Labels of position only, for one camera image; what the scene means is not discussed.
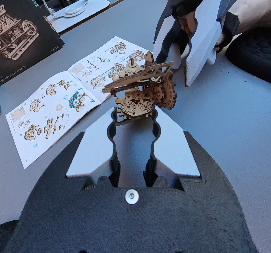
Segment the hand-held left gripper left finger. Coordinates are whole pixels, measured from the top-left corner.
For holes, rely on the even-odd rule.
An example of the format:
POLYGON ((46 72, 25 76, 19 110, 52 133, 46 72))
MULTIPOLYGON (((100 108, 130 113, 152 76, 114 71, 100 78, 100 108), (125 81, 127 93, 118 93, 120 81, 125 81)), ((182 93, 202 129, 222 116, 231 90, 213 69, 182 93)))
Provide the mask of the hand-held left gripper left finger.
POLYGON ((67 177, 90 177, 96 184, 100 176, 111 176, 113 186, 118 185, 119 162, 116 144, 117 108, 112 107, 90 125, 78 146, 66 173, 67 177))

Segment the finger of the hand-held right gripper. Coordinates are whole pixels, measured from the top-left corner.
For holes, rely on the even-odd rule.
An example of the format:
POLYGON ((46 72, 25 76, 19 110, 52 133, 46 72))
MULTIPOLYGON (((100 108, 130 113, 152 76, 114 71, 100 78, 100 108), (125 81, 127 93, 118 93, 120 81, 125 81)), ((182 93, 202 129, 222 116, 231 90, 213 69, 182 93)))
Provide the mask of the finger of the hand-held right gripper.
POLYGON ((174 62, 173 69, 181 64, 181 55, 188 44, 191 30, 185 18, 162 14, 155 31, 153 58, 157 64, 174 62))
POLYGON ((189 39, 190 51, 186 59, 186 81, 190 86, 200 73, 208 58, 215 62, 215 50, 217 40, 222 33, 220 22, 217 21, 221 0, 203 0, 195 10, 197 27, 189 39))

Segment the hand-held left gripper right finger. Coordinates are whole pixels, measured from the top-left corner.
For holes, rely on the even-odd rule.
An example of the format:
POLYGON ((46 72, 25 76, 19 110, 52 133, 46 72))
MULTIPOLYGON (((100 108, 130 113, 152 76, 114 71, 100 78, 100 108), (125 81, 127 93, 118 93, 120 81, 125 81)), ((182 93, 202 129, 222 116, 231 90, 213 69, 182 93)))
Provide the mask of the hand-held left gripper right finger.
POLYGON ((151 155, 144 172, 147 187, 152 187, 158 176, 173 187, 178 177, 200 177, 200 172, 186 140, 183 129, 158 106, 153 110, 151 155))

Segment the curved wooden frame part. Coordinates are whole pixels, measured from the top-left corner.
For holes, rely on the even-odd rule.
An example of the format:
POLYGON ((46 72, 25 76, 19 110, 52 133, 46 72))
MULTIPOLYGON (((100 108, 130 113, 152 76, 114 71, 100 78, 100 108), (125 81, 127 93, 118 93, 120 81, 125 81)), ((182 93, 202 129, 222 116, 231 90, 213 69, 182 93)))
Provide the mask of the curved wooden frame part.
POLYGON ((160 77, 162 80, 165 80, 167 78, 168 73, 171 72, 171 68, 173 65, 174 62, 172 61, 149 66, 143 71, 140 71, 133 75, 125 76, 124 78, 118 79, 117 81, 106 85, 102 89, 102 92, 111 93, 113 95, 117 92, 146 84, 147 82, 146 81, 143 82, 143 80, 149 81, 151 78, 157 77, 160 77))

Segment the wooden gear model assembly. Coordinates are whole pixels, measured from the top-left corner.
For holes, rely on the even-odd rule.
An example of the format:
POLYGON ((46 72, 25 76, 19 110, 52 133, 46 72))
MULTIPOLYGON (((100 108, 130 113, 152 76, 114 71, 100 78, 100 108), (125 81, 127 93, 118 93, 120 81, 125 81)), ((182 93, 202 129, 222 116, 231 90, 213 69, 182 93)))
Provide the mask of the wooden gear model assembly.
MULTIPOLYGON (((123 72, 113 75, 113 82, 125 76, 136 74, 143 71, 149 66, 156 65, 153 54, 148 51, 144 55, 145 64, 140 66, 131 59, 126 65, 123 72)), ((176 103, 177 94, 174 87, 176 83, 172 80, 173 73, 169 72, 167 78, 162 80, 160 77, 151 78, 142 86, 127 89, 124 97, 116 97, 115 103, 119 104, 117 112, 124 120, 131 120, 139 117, 152 116, 154 104, 157 102, 158 107, 164 107, 171 110, 176 103)))

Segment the person's right forearm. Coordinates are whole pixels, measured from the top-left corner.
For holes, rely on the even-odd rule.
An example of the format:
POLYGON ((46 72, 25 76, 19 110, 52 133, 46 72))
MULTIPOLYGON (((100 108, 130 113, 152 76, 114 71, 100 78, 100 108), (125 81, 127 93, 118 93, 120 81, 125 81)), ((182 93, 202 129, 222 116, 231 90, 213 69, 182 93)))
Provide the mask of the person's right forearm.
POLYGON ((253 15, 253 28, 270 27, 271 0, 241 0, 248 2, 253 15))

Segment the black model kit box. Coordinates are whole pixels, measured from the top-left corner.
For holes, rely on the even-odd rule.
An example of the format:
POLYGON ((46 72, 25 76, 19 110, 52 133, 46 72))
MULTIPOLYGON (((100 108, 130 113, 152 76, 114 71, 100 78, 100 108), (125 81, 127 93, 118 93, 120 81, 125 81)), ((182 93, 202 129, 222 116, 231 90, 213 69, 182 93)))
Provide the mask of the black model kit box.
POLYGON ((35 0, 0 0, 0 85, 63 45, 35 0))

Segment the person's right hand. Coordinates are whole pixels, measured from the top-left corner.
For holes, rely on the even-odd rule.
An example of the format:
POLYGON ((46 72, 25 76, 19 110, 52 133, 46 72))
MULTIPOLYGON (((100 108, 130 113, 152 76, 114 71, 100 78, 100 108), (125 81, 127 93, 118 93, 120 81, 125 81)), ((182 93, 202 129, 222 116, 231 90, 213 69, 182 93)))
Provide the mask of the person's right hand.
POLYGON ((248 2, 235 2, 229 9, 229 12, 238 16, 239 19, 239 27, 234 35, 239 35, 244 31, 252 29, 253 15, 250 13, 250 5, 248 2))

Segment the black quilted cushion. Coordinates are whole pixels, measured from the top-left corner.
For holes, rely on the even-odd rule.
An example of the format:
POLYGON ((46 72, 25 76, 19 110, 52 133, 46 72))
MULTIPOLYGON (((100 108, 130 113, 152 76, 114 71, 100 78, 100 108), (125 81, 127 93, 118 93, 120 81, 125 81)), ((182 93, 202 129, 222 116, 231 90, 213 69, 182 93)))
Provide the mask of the black quilted cushion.
POLYGON ((238 68, 271 82, 271 28, 242 33, 231 42, 225 54, 238 68))

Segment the open instruction booklet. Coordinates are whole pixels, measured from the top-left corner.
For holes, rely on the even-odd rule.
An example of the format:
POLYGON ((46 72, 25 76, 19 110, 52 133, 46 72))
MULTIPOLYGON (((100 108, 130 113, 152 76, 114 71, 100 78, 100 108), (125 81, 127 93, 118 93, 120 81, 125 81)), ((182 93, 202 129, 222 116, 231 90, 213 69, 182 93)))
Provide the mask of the open instruction booklet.
POLYGON ((26 169, 78 120, 109 96, 103 94, 112 76, 130 59, 144 64, 148 50, 114 37, 99 49, 44 82, 6 115, 22 165, 26 169))

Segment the white monitor stand base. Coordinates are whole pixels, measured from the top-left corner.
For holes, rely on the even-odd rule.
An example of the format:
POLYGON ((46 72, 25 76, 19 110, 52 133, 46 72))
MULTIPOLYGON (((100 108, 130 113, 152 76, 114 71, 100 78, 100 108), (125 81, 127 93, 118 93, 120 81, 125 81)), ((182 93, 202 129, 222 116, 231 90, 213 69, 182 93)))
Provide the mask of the white monitor stand base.
POLYGON ((55 12, 52 8, 48 7, 45 0, 42 1, 50 13, 50 15, 45 18, 57 33, 72 27, 110 5, 110 2, 107 0, 79 0, 55 12))

